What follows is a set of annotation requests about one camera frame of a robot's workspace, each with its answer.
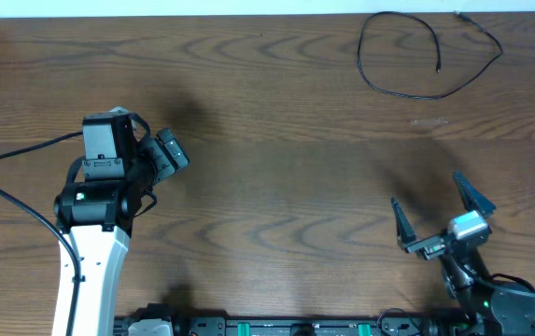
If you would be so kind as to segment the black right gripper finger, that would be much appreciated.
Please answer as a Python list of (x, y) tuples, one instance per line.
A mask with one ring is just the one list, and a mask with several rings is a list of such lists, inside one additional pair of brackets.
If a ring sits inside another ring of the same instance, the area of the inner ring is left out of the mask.
[(399, 202), (395, 198), (391, 198), (390, 203), (396, 220), (398, 246), (401, 249), (406, 250), (410, 245), (417, 241), (415, 232), (401, 209)]
[(496, 205), (478, 191), (461, 172), (452, 174), (454, 183), (458, 189), (464, 208), (468, 211), (476, 211), (483, 218), (489, 218), (497, 209)]

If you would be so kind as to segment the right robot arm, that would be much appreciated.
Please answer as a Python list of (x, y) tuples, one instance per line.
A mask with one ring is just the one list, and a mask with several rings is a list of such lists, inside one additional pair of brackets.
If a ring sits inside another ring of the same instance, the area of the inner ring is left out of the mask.
[(490, 273), (478, 247), (491, 234), (487, 219), (496, 210), (460, 173), (453, 179), (466, 213), (451, 219), (447, 228), (418, 239), (396, 199), (391, 207), (396, 220), (398, 246), (424, 260), (437, 259), (450, 298), (459, 311), (425, 317), (421, 335), (535, 335), (535, 288), (515, 276)]

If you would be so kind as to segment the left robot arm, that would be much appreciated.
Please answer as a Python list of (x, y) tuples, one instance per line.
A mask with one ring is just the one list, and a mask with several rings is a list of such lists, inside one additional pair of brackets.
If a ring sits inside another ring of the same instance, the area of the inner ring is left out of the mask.
[(84, 118), (85, 155), (70, 166), (54, 201), (61, 248), (55, 335), (110, 335), (134, 218), (144, 197), (190, 160), (168, 128), (155, 135), (116, 107)]

